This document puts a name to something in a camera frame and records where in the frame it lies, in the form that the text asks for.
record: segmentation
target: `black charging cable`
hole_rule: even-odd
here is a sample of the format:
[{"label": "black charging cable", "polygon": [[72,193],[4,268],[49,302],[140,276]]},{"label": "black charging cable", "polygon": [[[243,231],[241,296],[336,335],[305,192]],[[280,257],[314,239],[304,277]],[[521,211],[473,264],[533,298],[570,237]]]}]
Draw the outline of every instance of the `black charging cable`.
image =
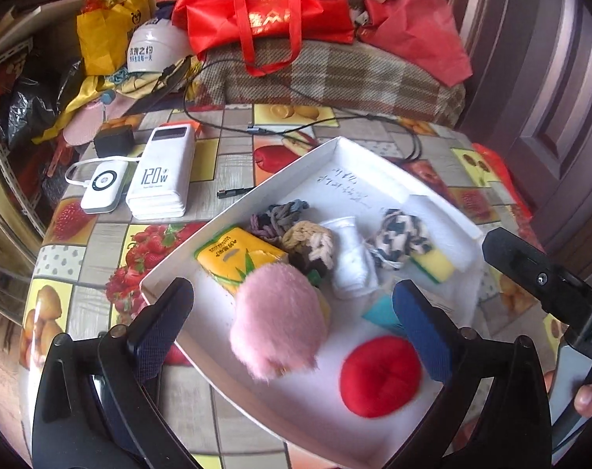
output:
[{"label": "black charging cable", "polygon": [[379,121],[382,123],[387,123],[389,125],[395,125],[396,127],[399,127],[410,134],[412,142],[413,142],[413,149],[411,150],[409,155],[407,155],[405,158],[400,159],[400,163],[414,162],[414,161],[419,160],[422,157],[422,141],[420,141],[419,136],[415,133],[415,131],[413,129],[407,127],[406,125],[403,125],[397,119],[387,118],[385,116],[381,116],[381,115],[377,115],[377,114],[370,114],[370,113],[359,114],[357,112],[350,111],[349,109],[343,109],[340,107],[335,107],[331,104],[326,104],[326,103],[320,101],[319,99],[316,99],[315,97],[307,95],[306,93],[303,93],[300,90],[295,89],[292,86],[289,86],[287,83],[285,83],[280,78],[280,76],[277,76],[274,73],[266,73],[266,76],[269,77],[270,79],[273,79],[274,81],[279,83],[281,86],[287,88],[289,91],[296,93],[296,94],[300,95],[301,97],[307,98],[308,100],[312,101],[314,103],[314,105],[316,105],[316,106],[330,107],[334,111],[347,113],[348,116],[334,116],[332,118],[324,118],[323,120],[317,120],[315,122],[300,125],[300,127],[296,127],[294,129],[290,129],[290,130],[282,131],[282,132],[273,132],[268,129],[261,129],[261,128],[257,128],[257,127],[250,127],[246,130],[236,129],[234,127],[226,127],[225,125],[218,125],[218,124],[214,124],[211,122],[207,122],[207,121],[201,120],[199,118],[196,118],[195,116],[192,116],[190,114],[190,111],[187,108],[186,95],[187,95],[189,86],[191,86],[191,84],[194,82],[194,80],[197,78],[197,76],[200,75],[200,73],[203,72],[204,70],[206,70],[207,68],[212,68],[215,65],[220,65],[220,64],[224,64],[224,63],[235,63],[235,64],[241,64],[244,66],[248,65],[250,67],[260,68],[261,70],[263,70],[263,67],[260,67],[260,66],[254,65],[254,64],[250,64],[249,62],[246,62],[244,60],[240,60],[238,58],[222,58],[222,59],[216,60],[214,62],[209,62],[207,64],[203,64],[203,66],[200,68],[200,70],[198,70],[198,72],[195,73],[194,76],[192,76],[191,78],[189,78],[187,80],[187,83],[186,83],[184,89],[182,90],[183,111],[188,116],[188,118],[190,118],[190,120],[195,121],[201,125],[205,125],[206,127],[212,127],[214,129],[219,129],[222,131],[237,132],[240,134],[246,134],[248,136],[282,136],[282,137],[286,137],[287,139],[290,139],[290,140],[293,140],[296,142],[305,143],[306,145],[309,145],[309,146],[311,145],[310,142],[300,139],[299,137],[295,136],[295,133],[298,131],[301,131],[303,129],[306,129],[312,125],[318,125],[320,123],[331,122],[331,121],[356,120],[356,119]]}]

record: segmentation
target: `red cloth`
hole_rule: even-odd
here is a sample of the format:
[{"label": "red cloth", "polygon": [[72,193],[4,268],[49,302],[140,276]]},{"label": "red cloth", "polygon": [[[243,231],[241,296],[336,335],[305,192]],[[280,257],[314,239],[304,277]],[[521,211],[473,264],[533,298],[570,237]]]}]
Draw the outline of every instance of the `red cloth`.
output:
[{"label": "red cloth", "polygon": [[472,75],[446,0],[365,0],[365,6],[372,25],[357,31],[363,42],[418,65],[448,87]]},{"label": "red cloth", "polygon": [[187,359],[181,349],[176,344],[170,346],[170,350],[166,354],[166,358],[163,360],[164,365],[178,365],[178,366],[191,366],[190,360]]},{"label": "red cloth", "polygon": [[393,413],[417,393],[422,365],[406,340],[380,337],[360,345],[342,366],[340,393],[344,405],[362,418]]},{"label": "red cloth", "polygon": [[254,64],[253,37],[289,37],[291,56],[262,69],[247,65],[254,76],[291,64],[303,39],[352,43],[354,36],[348,0],[178,0],[172,22],[187,30],[196,55],[239,41],[249,64]]},{"label": "red cloth", "polygon": [[532,220],[532,212],[522,199],[520,193],[515,188],[515,185],[513,184],[513,179],[511,178],[511,175],[509,174],[508,168],[506,167],[504,160],[502,160],[502,157],[500,157],[491,148],[483,146],[477,142],[472,143],[472,146],[474,146],[474,149],[485,158],[487,164],[495,171],[495,174],[498,175],[498,177],[506,187],[508,193],[511,194],[511,197],[520,207],[522,213],[528,218],[528,220]]}]

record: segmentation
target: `pink fluffy toy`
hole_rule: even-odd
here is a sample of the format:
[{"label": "pink fluffy toy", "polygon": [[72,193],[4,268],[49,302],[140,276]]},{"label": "pink fluffy toy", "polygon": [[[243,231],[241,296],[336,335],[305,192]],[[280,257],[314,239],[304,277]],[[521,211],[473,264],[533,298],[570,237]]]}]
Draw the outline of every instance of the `pink fluffy toy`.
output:
[{"label": "pink fluffy toy", "polygon": [[316,368],[326,335],[317,290],[293,266],[261,266],[237,290],[231,347],[255,379]]}]

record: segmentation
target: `black plastic bag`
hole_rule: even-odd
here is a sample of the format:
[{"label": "black plastic bag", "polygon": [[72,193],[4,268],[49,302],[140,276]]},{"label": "black plastic bag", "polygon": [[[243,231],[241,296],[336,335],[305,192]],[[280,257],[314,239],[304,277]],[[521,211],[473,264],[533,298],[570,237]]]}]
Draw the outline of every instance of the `black plastic bag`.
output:
[{"label": "black plastic bag", "polygon": [[8,143],[7,138],[7,118],[9,117],[9,106],[11,105],[11,92],[3,93],[0,96],[0,136],[4,143]]},{"label": "black plastic bag", "polygon": [[30,54],[11,91],[6,130],[10,150],[53,126],[59,115],[58,86],[59,74],[39,55]]},{"label": "black plastic bag", "polygon": [[74,60],[67,68],[63,70],[57,90],[57,112],[60,114],[68,104],[79,94],[81,84],[85,79],[85,69],[83,67],[83,58]]}]

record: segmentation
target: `yellow package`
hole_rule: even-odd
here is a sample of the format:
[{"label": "yellow package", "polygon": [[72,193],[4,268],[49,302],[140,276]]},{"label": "yellow package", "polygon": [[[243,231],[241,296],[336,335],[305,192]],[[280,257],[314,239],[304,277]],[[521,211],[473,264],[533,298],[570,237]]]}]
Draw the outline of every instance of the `yellow package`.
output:
[{"label": "yellow package", "polygon": [[234,226],[214,236],[194,257],[231,294],[253,270],[276,261],[287,262],[286,252]]}]

